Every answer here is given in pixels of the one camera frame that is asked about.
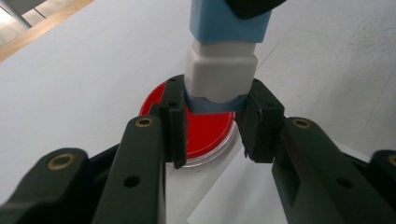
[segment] table surface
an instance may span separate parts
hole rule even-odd
[[[288,116],[313,119],[370,156],[396,145],[396,6],[356,1],[295,0],[274,10],[256,77]],[[93,156],[120,141],[149,92],[183,73],[190,3],[95,0],[0,63],[1,203],[48,152],[79,147]],[[168,170],[168,223],[186,223],[241,147],[236,139],[219,160]]]

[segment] black plastic part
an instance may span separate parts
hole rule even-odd
[[[164,223],[163,126],[158,117],[129,121],[93,223]]]
[[[289,118],[273,175],[287,220],[302,223],[396,223],[396,213],[311,120]]]
[[[69,165],[50,169],[51,159]],[[0,207],[0,223],[74,223],[79,221],[79,202],[91,184],[87,154],[76,148],[62,148],[42,157],[26,174],[11,198]]]
[[[252,19],[278,7],[286,0],[225,0],[233,13],[243,20]]]
[[[257,163],[271,163],[279,147],[285,107],[254,79],[246,107],[236,112],[235,121],[245,147],[245,156]]]
[[[366,177],[396,211],[396,151],[377,151],[367,166]]]
[[[187,117],[184,90],[184,76],[176,76],[166,81],[159,108],[152,107],[150,114],[156,114],[163,122],[163,139],[165,142],[165,159],[173,162],[176,169],[187,161]]]

